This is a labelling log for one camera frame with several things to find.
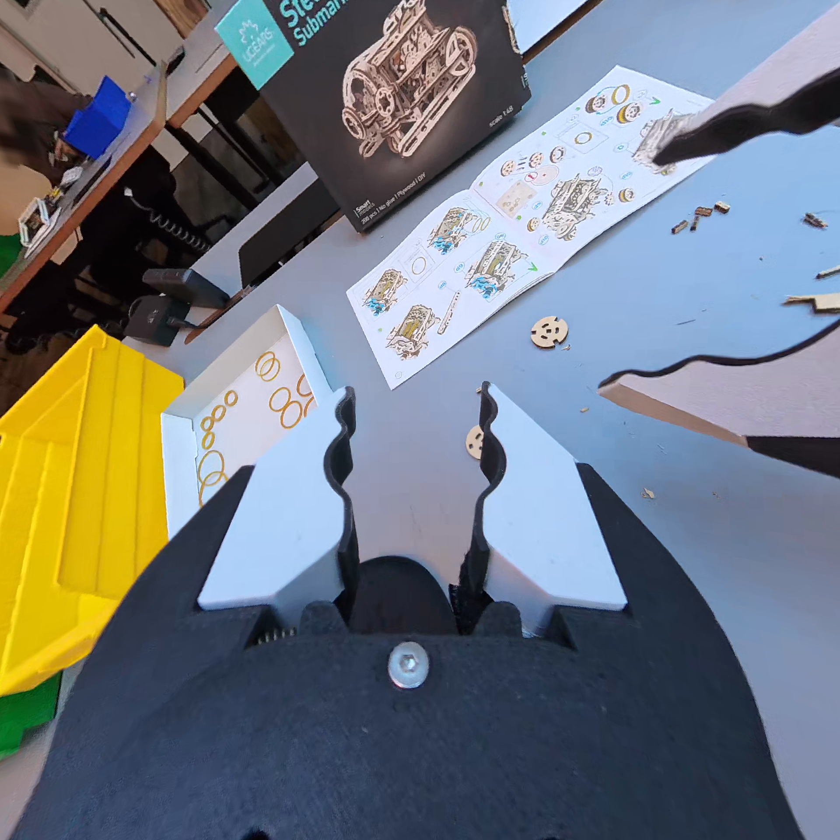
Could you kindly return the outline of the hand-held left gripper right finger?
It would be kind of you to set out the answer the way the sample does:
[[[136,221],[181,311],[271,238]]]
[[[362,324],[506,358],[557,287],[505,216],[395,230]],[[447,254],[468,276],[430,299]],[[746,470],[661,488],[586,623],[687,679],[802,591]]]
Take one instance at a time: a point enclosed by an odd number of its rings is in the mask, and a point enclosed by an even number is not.
[[[578,461],[490,382],[479,389],[479,468],[469,549],[453,587],[458,629],[509,602],[525,634],[544,634],[555,606],[619,613],[627,596]]]

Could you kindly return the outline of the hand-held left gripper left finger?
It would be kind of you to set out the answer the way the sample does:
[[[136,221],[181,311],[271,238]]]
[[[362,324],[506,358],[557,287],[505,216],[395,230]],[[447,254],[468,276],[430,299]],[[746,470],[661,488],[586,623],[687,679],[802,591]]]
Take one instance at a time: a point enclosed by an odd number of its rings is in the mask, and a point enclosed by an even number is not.
[[[267,606],[296,626],[312,602],[345,613],[360,582],[352,501],[355,393],[341,387],[256,462],[203,589],[205,611]]]

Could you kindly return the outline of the small dark wooden pegs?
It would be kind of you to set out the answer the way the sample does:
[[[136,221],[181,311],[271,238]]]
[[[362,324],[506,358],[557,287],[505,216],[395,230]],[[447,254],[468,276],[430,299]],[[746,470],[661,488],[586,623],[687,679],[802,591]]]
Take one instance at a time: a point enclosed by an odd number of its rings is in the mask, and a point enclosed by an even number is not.
[[[731,205],[723,201],[717,201],[712,205],[699,205],[695,208],[692,215],[688,218],[680,220],[670,229],[670,234],[677,236],[685,231],[695,233],[701,222],[716,214],[727,215],[731,211]]]

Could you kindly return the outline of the green plastic bin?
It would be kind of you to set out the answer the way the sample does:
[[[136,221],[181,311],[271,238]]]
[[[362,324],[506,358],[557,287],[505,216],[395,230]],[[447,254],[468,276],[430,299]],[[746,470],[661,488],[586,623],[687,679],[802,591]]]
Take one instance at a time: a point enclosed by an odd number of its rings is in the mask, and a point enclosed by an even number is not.
[[[20,749],[28,730],[54,719],[61,680],[60,671],[33,689],[1,696],[1,760]]]

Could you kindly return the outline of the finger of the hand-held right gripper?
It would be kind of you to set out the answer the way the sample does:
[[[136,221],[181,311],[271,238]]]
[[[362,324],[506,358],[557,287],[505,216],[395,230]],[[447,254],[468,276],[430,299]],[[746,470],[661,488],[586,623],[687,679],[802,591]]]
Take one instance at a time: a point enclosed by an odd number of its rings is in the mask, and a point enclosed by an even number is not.
[[[653,162],[671,165],[729,152],[770,133],[805,135],[839,123],[839,6],[775,51],[684,128]]]
[[[747,447],[750,438],[838,438],[839,325],[759,358],[699,354],[657,371],[619,371],[605,399]]]

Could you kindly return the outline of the long background workbench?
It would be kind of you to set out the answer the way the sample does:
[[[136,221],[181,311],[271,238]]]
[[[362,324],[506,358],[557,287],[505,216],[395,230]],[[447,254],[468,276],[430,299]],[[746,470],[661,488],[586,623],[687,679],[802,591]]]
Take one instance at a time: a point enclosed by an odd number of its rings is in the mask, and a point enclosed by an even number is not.
[[[108,192],[117,185],[165,127],[166,75],[162,64],[150,69],[136,88],[126,122],[102,156],[87,164],[80,179],[58,204],[55,221],[16,259],[1,279],[1,312],[35,278]]]

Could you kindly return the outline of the printed instruction booklet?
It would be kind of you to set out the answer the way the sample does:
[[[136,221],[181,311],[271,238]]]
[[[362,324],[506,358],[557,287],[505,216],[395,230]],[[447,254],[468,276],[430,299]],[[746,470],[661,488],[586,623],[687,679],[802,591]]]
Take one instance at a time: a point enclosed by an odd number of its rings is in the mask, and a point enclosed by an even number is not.
[[[654,159],[711,103],[615,66],[425,216],[347,293],[389,389],[708,163]]]

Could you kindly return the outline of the group of tan rubber bands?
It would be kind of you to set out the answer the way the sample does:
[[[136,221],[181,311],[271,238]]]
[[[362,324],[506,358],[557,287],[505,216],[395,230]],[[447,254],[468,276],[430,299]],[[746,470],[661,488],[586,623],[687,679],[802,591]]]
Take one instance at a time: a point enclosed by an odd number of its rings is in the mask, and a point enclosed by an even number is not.
[[[291,343],[276,342],[195,420],[198,506],[202,508],[240,467],[254,464],[316,408]]]

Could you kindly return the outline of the black textured wrist rest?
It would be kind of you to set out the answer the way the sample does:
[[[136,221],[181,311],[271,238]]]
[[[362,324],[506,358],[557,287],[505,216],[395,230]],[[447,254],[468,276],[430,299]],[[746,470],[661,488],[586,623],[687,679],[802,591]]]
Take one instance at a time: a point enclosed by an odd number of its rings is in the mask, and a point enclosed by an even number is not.
[[[456,635],[448,596],[419,562],[384,556],[360,565],[349,620],[354,634]]]

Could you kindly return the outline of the white cardboard tray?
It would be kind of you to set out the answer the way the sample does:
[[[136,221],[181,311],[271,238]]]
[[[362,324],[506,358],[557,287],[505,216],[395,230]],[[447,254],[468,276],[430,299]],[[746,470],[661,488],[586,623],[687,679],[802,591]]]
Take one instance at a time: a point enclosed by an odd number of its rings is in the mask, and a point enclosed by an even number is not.
[[[268,310],[208,365],[161,414],[165,508],[170,538],[200,510],[194,431],[198,414],[264,351],[283,339],[289,340],[297,354],[317,401],[314,412],[297,427],[306,423],[332,393],[301,321],[281,306]]]

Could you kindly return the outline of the blue plastic bin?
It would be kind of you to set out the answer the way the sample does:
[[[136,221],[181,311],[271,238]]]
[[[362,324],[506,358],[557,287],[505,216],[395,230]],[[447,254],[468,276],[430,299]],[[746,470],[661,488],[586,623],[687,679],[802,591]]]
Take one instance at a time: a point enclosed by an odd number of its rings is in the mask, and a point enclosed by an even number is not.
[[[105,76],[90,103],[74,112],[62,139],[74,150],[98,159],[122,131],[130,109],[126,92]]]

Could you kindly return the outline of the black power adapter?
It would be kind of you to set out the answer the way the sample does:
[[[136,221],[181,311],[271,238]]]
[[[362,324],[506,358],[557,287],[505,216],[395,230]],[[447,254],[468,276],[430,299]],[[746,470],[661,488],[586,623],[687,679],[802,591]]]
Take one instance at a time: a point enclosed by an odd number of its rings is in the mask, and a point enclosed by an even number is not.
[[[155,294],[133,302],[123,328],[124,336],[142,343],[169,347],[182,329],[196,327],[186,320],[191,308],[218,310],[230,301],[224,290],[193,268],[147,269],[142,282]]]

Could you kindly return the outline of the yellow plastic bin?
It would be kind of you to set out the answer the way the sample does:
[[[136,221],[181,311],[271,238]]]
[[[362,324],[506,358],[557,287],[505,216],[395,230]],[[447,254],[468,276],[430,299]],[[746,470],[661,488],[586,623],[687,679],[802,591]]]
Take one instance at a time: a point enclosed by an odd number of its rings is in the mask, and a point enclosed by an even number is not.
[[[87,656],[167,537],[180,376],[90,328],[1,421],[1,691]]]

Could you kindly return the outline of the black model kit box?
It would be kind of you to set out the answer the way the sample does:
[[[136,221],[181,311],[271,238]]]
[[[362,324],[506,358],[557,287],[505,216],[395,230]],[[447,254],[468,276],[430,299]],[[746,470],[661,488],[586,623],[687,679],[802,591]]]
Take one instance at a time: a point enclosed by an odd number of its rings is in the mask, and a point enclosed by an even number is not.
[[[241,1],[215,29],[358,232],[530,98],[502,1]]]

